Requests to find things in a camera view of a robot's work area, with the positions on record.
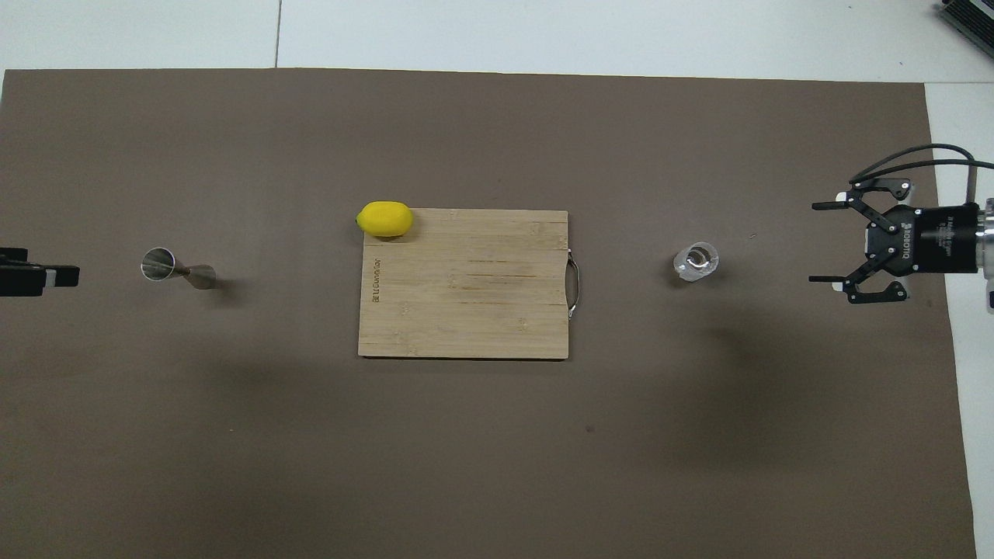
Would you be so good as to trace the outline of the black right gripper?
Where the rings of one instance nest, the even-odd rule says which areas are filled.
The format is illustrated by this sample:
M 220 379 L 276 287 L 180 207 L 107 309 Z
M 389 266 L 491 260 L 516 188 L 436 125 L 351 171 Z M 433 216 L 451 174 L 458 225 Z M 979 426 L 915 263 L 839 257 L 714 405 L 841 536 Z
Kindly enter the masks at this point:
M 863 291 L 860 285 L 875 273 L 976 273 L 980 268 L 977 204 L 912 208 L 904 204 L 881 214 L 863 201 L 867 193 L 888 193 L 901 202 L 910 195 L 909 179 L 866 179 L 834 201 L 816 202 L 813 211 L 852 209 L 870 222 L 866 230 L 869 257 L 847 276 L 809 276 L 810 283 L 838 284 L 850 304 L 883 304 L 908 300 L 904 283 L 892 280 L 883 290 Z

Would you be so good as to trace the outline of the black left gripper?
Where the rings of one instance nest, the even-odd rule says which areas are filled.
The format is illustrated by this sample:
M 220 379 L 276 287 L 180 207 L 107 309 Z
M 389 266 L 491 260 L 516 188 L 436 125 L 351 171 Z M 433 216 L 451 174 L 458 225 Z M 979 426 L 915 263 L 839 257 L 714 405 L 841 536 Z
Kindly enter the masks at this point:
M 78 286 L 77 266 L 30 266 L 24 248 L 0 248 L 1 297 L 39 297 L 51 287 Z

